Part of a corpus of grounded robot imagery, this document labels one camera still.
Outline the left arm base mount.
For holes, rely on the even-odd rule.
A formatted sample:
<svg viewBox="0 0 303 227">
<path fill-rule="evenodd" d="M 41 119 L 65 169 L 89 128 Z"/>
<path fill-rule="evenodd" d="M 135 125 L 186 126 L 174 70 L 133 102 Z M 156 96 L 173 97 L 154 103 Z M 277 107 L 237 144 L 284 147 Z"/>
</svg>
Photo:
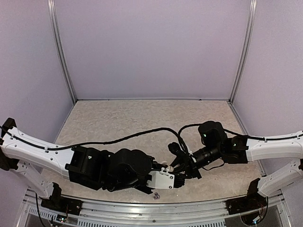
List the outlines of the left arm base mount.
<svg viewBox="0 0 303 227">
<path fill-rule="evenodd" d="M 83 202 L 62 196 L 62 189 L 57 183 L 53 183 L 53 191 L 48 199 L 41 199 L 41 206 L 65 214 L 80 215 Z"/>
</svg>

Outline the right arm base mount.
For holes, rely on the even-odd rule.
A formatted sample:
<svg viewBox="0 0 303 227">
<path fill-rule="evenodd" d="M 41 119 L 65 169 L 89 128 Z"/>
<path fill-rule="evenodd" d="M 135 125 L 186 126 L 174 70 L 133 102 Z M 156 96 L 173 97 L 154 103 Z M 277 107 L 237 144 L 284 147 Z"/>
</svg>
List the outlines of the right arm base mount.
<svg viewBox="0 0 303 227">
<path fill-rule="evenodd" d="M 267 206 L 266 197 L 263 197 L 258 193 L 259 181 L 260 178 L 257 178 L 250 183 L 245 196 L 229 199 L 225 202 L 229 215 L 243 213 L 250 210 L 259 209 L 262 206 Z"/>
</svg>

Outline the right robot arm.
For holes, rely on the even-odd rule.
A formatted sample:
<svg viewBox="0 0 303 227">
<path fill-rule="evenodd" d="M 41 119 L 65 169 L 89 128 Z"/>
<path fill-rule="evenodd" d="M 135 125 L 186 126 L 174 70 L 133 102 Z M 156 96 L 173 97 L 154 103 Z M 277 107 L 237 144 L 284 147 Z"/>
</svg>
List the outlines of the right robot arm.
<svg viewBox="0 0 303 227">
<path fill-rule="evenodd" d="M 220 122 L 207 121 L 195 124 L 204 147 L 194 153 L 185 149 L 187 163 L 191 167 L 191 175 L 199 178 L 198 170 L 217 159 L 227 164 L 247 164 L 263 159 L 292 158 L 284 167 L 268 176 L 253 180 L 242 199 L 242 206 L 252 210 L 261 197 L 268 197 L 303 177 L 303 133 L 279 136 L 256 137 L 233 132 L 229 138 L 229 130 L 224 129 Z"/>
</svg>

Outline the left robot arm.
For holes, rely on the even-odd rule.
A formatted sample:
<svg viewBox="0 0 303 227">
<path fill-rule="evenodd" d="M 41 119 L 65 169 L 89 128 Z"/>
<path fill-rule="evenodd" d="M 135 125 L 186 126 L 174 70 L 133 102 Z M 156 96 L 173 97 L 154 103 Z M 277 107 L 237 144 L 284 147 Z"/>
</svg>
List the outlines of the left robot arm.
<svg viewBox="0 0 303 227">
<path fill-rule="evenodd" d="M 1 126 L 1 137 L 5 157 L 53 171 L 70 182 L 96 191 L 135 188 L 152 193 L 148 181 L 154 158 L 140 150 L 113 153 L 80 145 L 64 147 L 24 134 L 12 118 Z"/>
</svg>

